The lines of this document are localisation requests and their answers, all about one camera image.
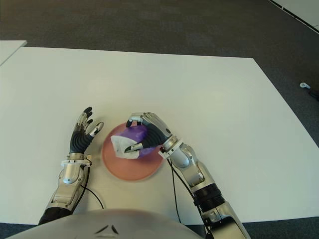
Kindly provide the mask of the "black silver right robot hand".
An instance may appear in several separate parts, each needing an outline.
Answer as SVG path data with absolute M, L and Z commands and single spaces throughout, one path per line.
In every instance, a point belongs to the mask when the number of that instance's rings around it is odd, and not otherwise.
M 147 133 L 142 141 L 127 147 L 124 153 L 157 147 L 164 144 L 172 136 L 168 126 L 155 113 L 132 113 L 126 127 L 129 128 L 133 121 L 136 121 L 138 125 L 144 125 Z

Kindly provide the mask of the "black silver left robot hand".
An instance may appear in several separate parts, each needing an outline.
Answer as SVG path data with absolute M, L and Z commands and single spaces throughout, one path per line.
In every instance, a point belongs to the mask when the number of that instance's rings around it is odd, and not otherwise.
M 84 154 L 86 149 L 89 147 L 93 138 L 102 130 L 104 127 L 103 122 L 97 123 L 91 130 L 87 131 L 88 126 L 93 122 L 92 107 L 86 108 L 79 116 L 75 127 L 73 129 L 70 139 L 70 151 L 69 153 L 80 153 Z

